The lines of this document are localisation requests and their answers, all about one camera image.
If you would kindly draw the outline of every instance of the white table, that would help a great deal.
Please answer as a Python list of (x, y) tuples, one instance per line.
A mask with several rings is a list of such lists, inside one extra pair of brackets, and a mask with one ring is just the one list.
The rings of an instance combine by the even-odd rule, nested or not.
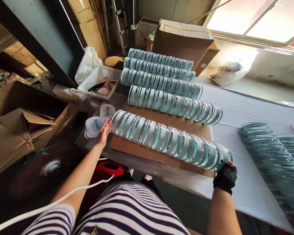
[[(287, 232), (294, 233), (237, 134), (242, 124), (254, 121), (267, 122), (275, 134), (294, 134), (291, 127), (291, 124), (294, 123), (294, 108), (207, 84), (202, 84), (202, 86), (204, 91), (200, 99), (219, 105), (224, 112), (221, 121), (212, 126), (212, 131), (214, 141), (225, 145), (231, 151), (234, 165), (237, 167), (237, 181), (233, 189), (235, 208)], [(122, 108), (125, 101), (125, 96), (116, 94), (110, 103), (118, 110)], [(79, 147), (88, 150), (95, 142), (95, 139), (85, 139), (83, 132), (76, 140)], [(159, 177), (164, 182), (193, 194), (208, 199), (212, 197), (212, 178), (116, 151), (110, 149), (109, 146), (106, 146), (102, 155), (146, 174)]]

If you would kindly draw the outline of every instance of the windowsill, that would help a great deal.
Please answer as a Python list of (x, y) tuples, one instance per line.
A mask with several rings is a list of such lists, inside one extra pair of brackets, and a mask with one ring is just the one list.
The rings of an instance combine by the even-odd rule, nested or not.
[(249, 40), (245, 40), (245, 39), (238, 39), (238, 38), (225, 36), (225, 35), (221, 35), (221, 34), (216, 34), (216, 33), (214, 33), (213, 36), (215, 37), (216, 40), (219, 40), (219, 41), (237, 43), (237, 44), (242, 44), (245, 46), (260, 48), (265, 51), (279, 53), (282, 55), (294, 56), (294, 47), (271, 45), (271, 44), (266, 44), (263, 42), (254, 42), (254, 41), (249, 41)]

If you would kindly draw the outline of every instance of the striped clothing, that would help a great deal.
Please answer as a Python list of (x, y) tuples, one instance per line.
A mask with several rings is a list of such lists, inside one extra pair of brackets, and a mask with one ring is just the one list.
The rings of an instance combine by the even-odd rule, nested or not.
[(108, 186), (88, 213), (75, 224), (71, 205), (42, 213), (23, 235), (189, 234), (174, 212), (147, 186), (130, 181)]

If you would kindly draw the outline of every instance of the black glove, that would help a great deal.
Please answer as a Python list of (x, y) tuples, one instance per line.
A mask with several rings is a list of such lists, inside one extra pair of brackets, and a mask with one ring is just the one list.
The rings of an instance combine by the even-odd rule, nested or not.
[(237, 179), (237, 170), (232, 162), (226, 163), (217, 173), (213, 180), (213, 188), (220, 188), (232, 196), (232, 188), (235, 186)]

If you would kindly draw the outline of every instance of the sticker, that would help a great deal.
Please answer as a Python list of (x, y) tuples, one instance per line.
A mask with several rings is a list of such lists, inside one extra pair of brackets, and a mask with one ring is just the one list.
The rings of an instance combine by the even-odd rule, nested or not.
[(109, 119), (111, 120), (112, 117), (115, 115), (115, 108), (110, 105), (110, 104), (103, 104), (100, 107), (100, 117), (105, 120), (105, 119)]
[(88, 118), (85, 122), (87, 136), (90, 138), (97, 137), (99, 135), (99, 132), (102, 128), (104, 121), (105, 120), (101, 117)]

